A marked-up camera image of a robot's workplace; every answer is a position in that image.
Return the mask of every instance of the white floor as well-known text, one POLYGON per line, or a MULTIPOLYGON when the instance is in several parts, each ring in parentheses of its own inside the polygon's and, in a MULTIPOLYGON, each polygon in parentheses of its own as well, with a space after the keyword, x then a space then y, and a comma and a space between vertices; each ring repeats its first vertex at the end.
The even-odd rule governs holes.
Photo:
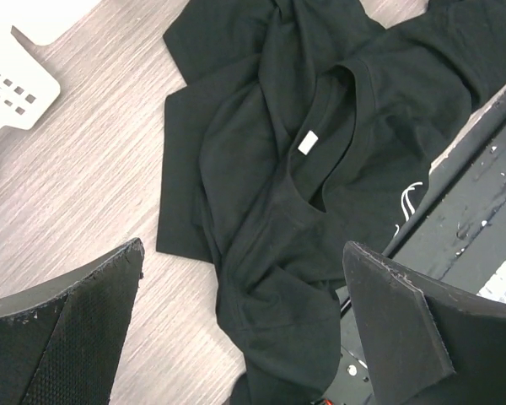
MULTIPOLYGON (((0 133, 0 297, 133 236, 146 246, 116 405, 217 405, 243 370, 215 321, 212 267, 154 250, 163 103, 183 85, 161 35, 185 3, 103 0, 52 45, 28 45, 62 95, 33 131, 0 133)), ((424 4, 365 6, 390 26, 424 4)))

